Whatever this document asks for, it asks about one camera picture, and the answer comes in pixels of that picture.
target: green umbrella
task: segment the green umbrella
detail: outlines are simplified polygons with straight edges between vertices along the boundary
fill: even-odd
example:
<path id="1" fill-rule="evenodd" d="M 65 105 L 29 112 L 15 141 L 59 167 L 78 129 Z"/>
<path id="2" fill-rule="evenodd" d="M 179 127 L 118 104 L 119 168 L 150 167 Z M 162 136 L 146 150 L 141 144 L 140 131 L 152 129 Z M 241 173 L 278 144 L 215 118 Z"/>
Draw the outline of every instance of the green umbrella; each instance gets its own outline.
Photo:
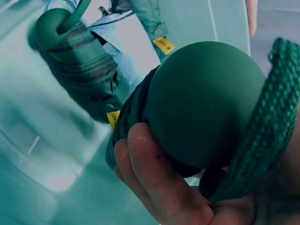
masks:
<path id="1" fill-rule="evenodd" d="M 70 96 L 96 120 L 109 122 L 109 113 L 121 109 L 130 94 L 127 81 L 112 56 L 80 22 L 90 0 L 71 14 L 55 8 L 37 21 L 34 36 L 59 69 Z"/>
<path id="2" fill-rule="evenodd" d="M 211 202 L 242 197 L 283 153 L 296 121 L 300 47 L 281 38 L 270 53 L 266 79 L 244 52 L 199 42 L 150 72 L 124 104 L 106 160 L 129 129 L 146 122 L 184 177 L 206 169 L 199 191 Z M 222 167 L 229 166 L 229 172 Z"/>

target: green fabric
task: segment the green fabric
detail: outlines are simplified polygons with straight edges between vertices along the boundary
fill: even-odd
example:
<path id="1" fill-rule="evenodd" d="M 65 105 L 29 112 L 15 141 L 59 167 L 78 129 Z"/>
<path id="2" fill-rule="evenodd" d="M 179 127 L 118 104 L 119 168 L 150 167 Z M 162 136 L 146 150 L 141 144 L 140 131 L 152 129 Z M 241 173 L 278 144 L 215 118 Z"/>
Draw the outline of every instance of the green fabric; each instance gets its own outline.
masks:
<path id="1" fill-rule="evenodd" d="M 120 110 L 130 89 L 117 63 L 100 42 L 79 22 L 48 54 L 70 96 L 92 118 L 108 123 L 106 113 Z"/>
<path id="2" fill-rule="evenodd" d="M 160 19 L 158 0 L 131 0 L 131 5 L 132 10 L 148 33 L 151 42 L 167 36 L 168 28 L 166 23 Z M 164 60 L 166 55 L 156 45 L 154 45 L 154 48 L 159 58 Z"/>

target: yellow tag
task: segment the yellow tag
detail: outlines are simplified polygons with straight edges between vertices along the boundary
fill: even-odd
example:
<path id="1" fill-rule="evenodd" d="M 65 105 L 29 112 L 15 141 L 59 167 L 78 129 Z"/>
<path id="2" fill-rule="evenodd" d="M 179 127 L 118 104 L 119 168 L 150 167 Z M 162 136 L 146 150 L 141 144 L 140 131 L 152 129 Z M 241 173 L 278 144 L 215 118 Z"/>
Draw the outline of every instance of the yellow tag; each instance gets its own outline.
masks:
<path id="1" fill-rule="evenodd" d="M 118 111 L 115 111 L 115 112 L 107 112 L 106 115 L 107 115 L 107 118 L 108 118 L 108 121 L 112 127 L 112 131 L 114 130 L 114 128 L 116 127 L 116 124 L 117 124 L 117 121 L 118 121 L 118 117 L 120 115 L 120 110 Z"/>
<path id="2" fill-rule="evenodd" d="M 153 43 L 166 55 L 175 49 L 175 45 L 164 37 L 154 40 Z"/>

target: folded umbrella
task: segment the folded umbrella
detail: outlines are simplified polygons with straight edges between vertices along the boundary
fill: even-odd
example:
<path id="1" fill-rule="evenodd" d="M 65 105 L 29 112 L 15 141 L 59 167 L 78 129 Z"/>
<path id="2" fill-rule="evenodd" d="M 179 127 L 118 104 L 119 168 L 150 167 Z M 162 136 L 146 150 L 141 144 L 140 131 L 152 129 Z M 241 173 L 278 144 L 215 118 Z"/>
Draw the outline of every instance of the folded umbrella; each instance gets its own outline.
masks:
<path id="1" fill-rule="evenodd" d="M 79 10 L 84 12 L 79 5 L 74 14 Z M 80 20 L 67 31 L 57 32 L 71 16 L 61 8 L 45 12 L 35 26 L 36 41 L 55 61 L 70 96 L 92 118 L 109 122 L 107 113 L 121 109 L 130 94 L 129 85 L 117 63 Z"/>

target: white surface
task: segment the white surface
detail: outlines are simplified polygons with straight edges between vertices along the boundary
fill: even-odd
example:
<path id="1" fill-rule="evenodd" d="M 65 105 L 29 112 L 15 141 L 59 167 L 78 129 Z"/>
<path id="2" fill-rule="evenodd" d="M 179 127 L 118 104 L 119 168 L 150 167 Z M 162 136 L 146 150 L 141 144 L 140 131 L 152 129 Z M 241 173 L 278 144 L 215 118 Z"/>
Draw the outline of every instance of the white surface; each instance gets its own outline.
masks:
<path id="1" fill-rule="evenodd" d="M 259 0 L 258 27 L 250 39 L 251 56 L 266 75 L 271 68 L 268 54 L 276 38 L 283 37 L 300 44 L 299 22 L 299 0 Z"/>

